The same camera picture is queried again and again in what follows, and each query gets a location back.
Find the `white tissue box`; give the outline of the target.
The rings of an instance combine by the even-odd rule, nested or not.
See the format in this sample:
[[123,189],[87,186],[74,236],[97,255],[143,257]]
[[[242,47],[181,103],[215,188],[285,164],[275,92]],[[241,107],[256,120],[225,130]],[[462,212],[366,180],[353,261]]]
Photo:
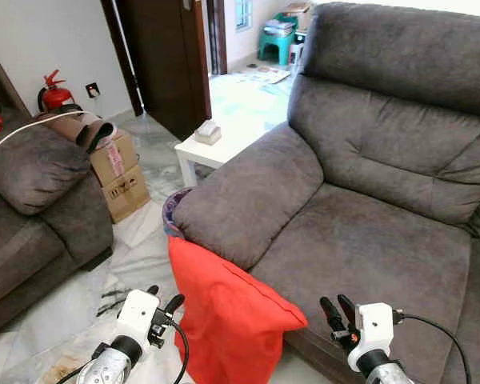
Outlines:
[[210,146],[210,144],[217,143],[221,137],[221,127],[219,127],[219,124],[217,124],[216,121],[211,120],[211,118],[208,118],[208,120],[204,121],[203,124],[201,124],[193,134],[193,139],[196,142],[208,144],[208,146]]

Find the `red fire extinguisher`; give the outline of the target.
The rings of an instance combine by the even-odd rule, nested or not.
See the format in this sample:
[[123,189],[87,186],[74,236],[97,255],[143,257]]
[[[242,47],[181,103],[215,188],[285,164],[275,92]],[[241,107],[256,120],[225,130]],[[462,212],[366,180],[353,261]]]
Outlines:
[[65,80],[57,80],[58,70],[45,76],[45,86],[39,89],[38,109],[40,113],[56,110],[64,105],[75,105],[76,101],[70,90],[58,86]]

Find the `window with grille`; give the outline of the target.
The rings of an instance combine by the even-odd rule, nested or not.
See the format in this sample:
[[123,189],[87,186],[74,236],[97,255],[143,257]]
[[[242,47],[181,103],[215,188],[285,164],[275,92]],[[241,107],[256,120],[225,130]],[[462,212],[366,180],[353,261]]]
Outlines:
[[251,28],[254,16],[254,0],[235,1],[235,29],[237,32]]

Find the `cardboard box with black symbols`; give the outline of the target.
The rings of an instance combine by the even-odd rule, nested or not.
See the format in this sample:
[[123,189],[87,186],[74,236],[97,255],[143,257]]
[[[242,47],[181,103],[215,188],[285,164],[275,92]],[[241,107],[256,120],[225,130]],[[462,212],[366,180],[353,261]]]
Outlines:
[[102,184],[102,195],[113,223],[126,219],[151,200],[141,166],[131,167],[112,182]]

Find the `dark brown wooden door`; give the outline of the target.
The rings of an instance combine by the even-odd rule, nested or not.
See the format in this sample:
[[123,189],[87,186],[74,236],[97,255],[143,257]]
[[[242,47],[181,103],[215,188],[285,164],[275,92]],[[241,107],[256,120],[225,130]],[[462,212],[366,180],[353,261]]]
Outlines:
[[134,116],[186,140],[211,116],[203,0],[98,0]]

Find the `red pillow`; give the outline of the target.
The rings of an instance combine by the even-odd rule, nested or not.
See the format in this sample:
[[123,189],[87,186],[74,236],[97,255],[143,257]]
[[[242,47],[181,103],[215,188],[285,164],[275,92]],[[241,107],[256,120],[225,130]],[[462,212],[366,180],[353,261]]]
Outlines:
[[268,384],[283,335],[306,328],[305,314],[268,285],[217,254],[168,238],[175,284],[185,297],[188,374],[196,384]]

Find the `grey fabric sofa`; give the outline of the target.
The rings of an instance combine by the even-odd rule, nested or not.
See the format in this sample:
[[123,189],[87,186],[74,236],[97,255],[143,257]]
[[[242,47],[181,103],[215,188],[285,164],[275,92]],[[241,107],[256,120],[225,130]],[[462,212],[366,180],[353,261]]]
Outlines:
[[318,5],[286,121],[174,219],[305,312],[284,338],[321,372],[350,373],[319,304],[345,294],[426,319],[391,347],[413,380],[480,384],[480,16]]
[[0,329],[112,254],[113,223],[89,156],[25,121],[0,134]]

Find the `newspaper sheet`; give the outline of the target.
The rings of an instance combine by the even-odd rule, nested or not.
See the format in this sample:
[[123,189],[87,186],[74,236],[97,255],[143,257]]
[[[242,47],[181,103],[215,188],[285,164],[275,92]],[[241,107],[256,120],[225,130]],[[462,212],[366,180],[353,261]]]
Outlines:
[[287,80],[291,72],[285,69],[279,69],[279,67],[256,66],[243,67],[239,72],[232,72],[231,74],[236,74],[236,76],[240,77],[243,81],[272,85]]

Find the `green plastic stool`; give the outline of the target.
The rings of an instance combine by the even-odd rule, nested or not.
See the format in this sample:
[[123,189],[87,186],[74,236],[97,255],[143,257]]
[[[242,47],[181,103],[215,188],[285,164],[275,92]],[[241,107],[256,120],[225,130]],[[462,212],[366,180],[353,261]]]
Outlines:
[[256,58],[261,61],[277,61],[280,66],[287,66],[298,26],[299,17],[288,12],[279,12],[269,19],[262,27]]

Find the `purple basket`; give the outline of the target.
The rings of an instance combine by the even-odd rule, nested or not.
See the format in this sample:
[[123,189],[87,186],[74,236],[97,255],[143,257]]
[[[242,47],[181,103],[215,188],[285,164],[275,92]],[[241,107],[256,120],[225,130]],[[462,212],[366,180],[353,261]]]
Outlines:
[[185,189],[175,191],[167,198],[162,206],[161,218],[163,220],[163,229],[170,238],[185,237],[184,231],[179,228],[177,221],[174,219],[174,210],[178,208],[179,203],[192,189],[193,187],[185,187]]

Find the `cardboard box with pink tape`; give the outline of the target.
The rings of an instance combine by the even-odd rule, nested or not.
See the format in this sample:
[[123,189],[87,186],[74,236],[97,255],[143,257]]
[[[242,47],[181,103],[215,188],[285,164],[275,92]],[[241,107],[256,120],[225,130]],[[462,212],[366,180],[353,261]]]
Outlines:
[[134,168],[139,158],[133,136],[124,130],[116,130],[98,142],[96,150],[90,155],[90,163],[98,182],[104,187]]

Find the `white side table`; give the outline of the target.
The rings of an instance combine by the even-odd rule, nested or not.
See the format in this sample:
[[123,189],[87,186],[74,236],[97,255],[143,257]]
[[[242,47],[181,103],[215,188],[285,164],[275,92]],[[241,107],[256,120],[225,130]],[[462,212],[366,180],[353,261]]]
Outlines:
[[[204,143],[203,133],[211,133],[210,126],[218,132],[217,140]],[[212,169],[221,168],[240,151],[246,149],[256,139],[261,138],[268,129],[253,123],[244,123],[227,118],[222,122],[206,120],[197,131],[193,132],[184,142],[175,146],[179,168],[182,172],[184,186],[192,187],[198,183],[195,166],[203,165]]]

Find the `brown rolled mat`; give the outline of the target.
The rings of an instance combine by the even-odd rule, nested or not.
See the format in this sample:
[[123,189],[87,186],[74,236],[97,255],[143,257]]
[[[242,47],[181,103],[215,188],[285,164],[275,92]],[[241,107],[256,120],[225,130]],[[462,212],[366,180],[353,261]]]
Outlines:
[[68,114],[47,121],[43,125],[70,139],[88,154],[93,153],[100,146],[101,141],[115,131],[112,123],[90,112]]

